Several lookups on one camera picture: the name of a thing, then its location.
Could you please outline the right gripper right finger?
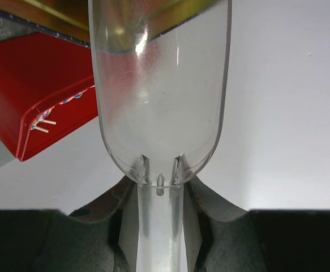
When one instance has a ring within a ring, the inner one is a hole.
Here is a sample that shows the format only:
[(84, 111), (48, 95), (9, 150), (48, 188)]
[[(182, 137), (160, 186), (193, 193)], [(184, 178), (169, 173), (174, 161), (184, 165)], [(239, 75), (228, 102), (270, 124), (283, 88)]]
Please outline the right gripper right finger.
[(330, 210), (250, 210), (186, 183), (189, 271), (330, 271)]

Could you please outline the clear plastic scoop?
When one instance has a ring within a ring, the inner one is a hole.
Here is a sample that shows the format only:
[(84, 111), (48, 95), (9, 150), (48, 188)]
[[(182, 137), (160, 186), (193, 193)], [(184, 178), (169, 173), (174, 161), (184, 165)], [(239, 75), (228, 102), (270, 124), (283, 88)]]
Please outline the clear plastic scoop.
[(89, 1), (102, 140), (137, 184), (140, 269), (179, 271), (185, 183), (222, 130), (230, 1)]

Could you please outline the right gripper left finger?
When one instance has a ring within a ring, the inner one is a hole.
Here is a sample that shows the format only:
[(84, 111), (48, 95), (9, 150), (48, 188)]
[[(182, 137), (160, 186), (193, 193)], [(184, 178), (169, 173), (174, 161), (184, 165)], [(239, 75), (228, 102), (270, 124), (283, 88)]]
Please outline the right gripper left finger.
[(118, 184), (66, 215), (0, 210), (0, 271), (135, 271), (135, 184)]

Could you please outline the gold tin of star candies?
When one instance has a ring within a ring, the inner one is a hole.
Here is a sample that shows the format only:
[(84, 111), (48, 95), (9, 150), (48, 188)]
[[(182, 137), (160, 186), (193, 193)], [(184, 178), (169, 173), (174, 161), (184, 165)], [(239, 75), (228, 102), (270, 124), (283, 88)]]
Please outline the gold tin of star candies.
[(0, 16), (88, 43), (89, 28), (103, 31), (105, 49), (127, 51), (178, 27), (217, 1), (0, 1)]

